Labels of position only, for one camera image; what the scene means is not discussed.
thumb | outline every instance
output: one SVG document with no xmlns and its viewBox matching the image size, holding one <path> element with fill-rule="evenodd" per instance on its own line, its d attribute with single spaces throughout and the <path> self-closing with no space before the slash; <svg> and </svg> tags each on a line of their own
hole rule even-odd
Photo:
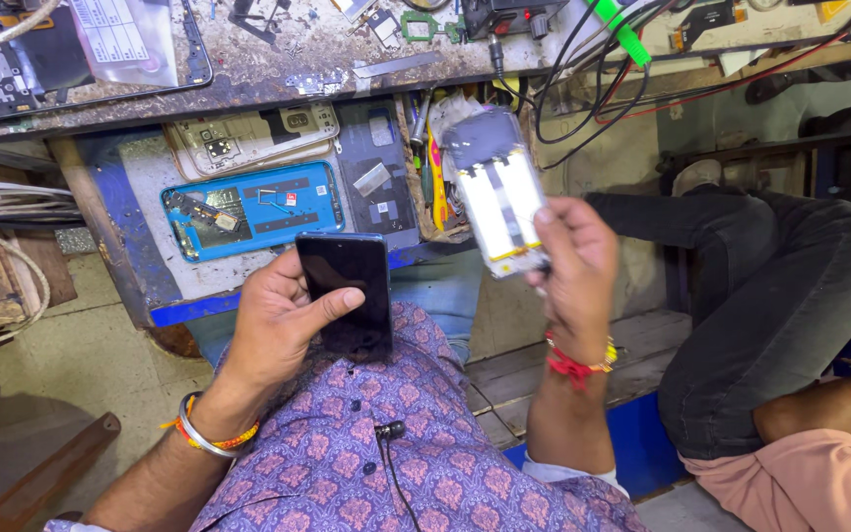
<svg viewBox="0 0 851 532">
<path fill-rule="evenodd" d="M 579 268 L 580 257 L 570 238 L 570 230 L 548 207 L 534 215 L 534 230 L 550 255 L 550 263 L 558 271 Z"/>
<path fill-rule="evenodd" d="M 298 321 L 305 329 L 310 329 L 313 335 L 330 322 L 362 305 L 365 300 L 366 296 L 361 289 L 341 288 L 324 295 L 310 305 L 299 308 L 297 313 L 301 316 Z"/>
</svg>

bracelet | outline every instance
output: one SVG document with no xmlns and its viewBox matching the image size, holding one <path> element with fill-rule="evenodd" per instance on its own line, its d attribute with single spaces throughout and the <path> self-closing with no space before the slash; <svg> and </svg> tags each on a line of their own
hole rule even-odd
<svg viewBox="0 0 851 532">
<path fill-rule="evenodd" d="M 553 331 L 548 330 L 546 333 L 546 337 L 550 349 L 555 355 L 557 355 L 557 358 L 559 359 L 553 360 L 548 358 L 548 364 L 550 365 L 550 369 L 569 377 L 570 382 L 573 384 L 573 387 L 578 390 L 586 389 L 584 378 L 600 371 L 604 373 L 609 373 L 610 371 L 613 371 L 612 364 L 619 359 L 619 356 L 617 355 L 616 351 L 616 346 L 613 345 L 613 337 L 609 337 L 609 342 L 606 347 L 606 356 L 603 359 L 603 362 L 592 366 L 584 366 L 574 361 L 571 357 L 568 357 L 563 354 L 563 351 L 561 351 L 560 348 L 557 347 L 557 345 L 553 341 Z"/>
<path fill-rule="evenodd" d="M 180 416 L 170 423 L 160 425 L 160 428 L 165 429 L 167 427 L 175 426 L 176 430 L 178 430 L 183 437 L 186 438 L 186 441 L 189 442 L 189 445 L 196 449 L 202 449 L 225 458 L 237 458 L 244 454 L 242 450 L 230 451 L 230 449 L 235 449 L 252 439 L 255 433 L 258 432 L 260 422 L 255 421 L 254 426 L 251 429 L 248 429 L 238 437 L 226 441 L 209 442 L 203 438 L 195 427 L 192 426 L 192 423 L 189 422 L 189 414 L 192 412 L 193 402 L 196 400 L 197 396 L 201 395 L 202 392 L 193 392 L 186 395 L 186 397 L 184 397 L 180 402 Z"/>
</svg>

man's right hand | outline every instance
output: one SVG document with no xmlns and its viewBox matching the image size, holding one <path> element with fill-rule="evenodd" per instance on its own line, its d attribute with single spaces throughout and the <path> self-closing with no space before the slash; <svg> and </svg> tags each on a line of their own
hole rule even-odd
<svg viewBox="0 0 851 532">
<path fill-rule="evenodd" d="M 550 274 L 530 272 L 527 283 L 543 289 L 544 315 L 553 341 L 585 366 L 603 362 L 617 273 L 617 236 L 582 199 L 550 197 L 534 216 L 534 228 L 550 254 Z"/>
</svg>

green connector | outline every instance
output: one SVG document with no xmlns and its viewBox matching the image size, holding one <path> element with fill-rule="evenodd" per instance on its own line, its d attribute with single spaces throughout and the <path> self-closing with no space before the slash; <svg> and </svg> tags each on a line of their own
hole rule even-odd
<svg viewBox="0 0 851 532">
<path fill-rule="evenodd" d="M 599 0 L 595 10 L 599 18 L 606 22 L 620 14 L 622 9 L 617 6 L 614 0 Z M 622 22 L 622 19 L 616 19 L 609 24 L 610 33 L 616 29 L 616 26 L 620 25 L 620 22 Z M 629 28 L 628 24 L 620 29 L 617 38 L 620 39 L 620 44 L 629 52 L 629 57 L 632 58 L 632 62 L 637 66 L 644 67 L 646 63 L 653 59 L 653 56 L 649 55 L 642 42 L 639 42 L 639 36 L 632 31 L 632 28 Z"/>
</svg>

silver bangle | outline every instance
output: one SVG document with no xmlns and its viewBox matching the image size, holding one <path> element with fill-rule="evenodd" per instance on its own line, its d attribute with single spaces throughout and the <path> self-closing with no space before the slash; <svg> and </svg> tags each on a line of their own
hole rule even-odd
<svg viewBox="0 0 851 532">
<path fill-rule="evenodd" d="M 238 458 L 239 456 L 243 455 L 244 452 L 242 450 L 226 451 L 224 449 L 219 449 L 215 445 L 209 443 L 209 441 L 202 437 L 202 435 L 198 433 L 195 427 L 192 426 L 192 423 L 189 422 L 189 417 L 186 416 L 186 406 L 189 404 L 189 400 L 192 399 L 193 396 L 201 397 L 202 392 L 193 392 L 191 394 L 188 394 L 186 395 L 186 397 L 183 398 L 183 401 L 180 402 L 180 421 L 183 422 L 183 429 L 185 429 L 186 433 L 189 434 L 189 437 L 193 438 L 196 443 L 199 444 L 200 447 L 202 447 L 209 453 L 213 453 L 225 458 Z"/>
</svg>

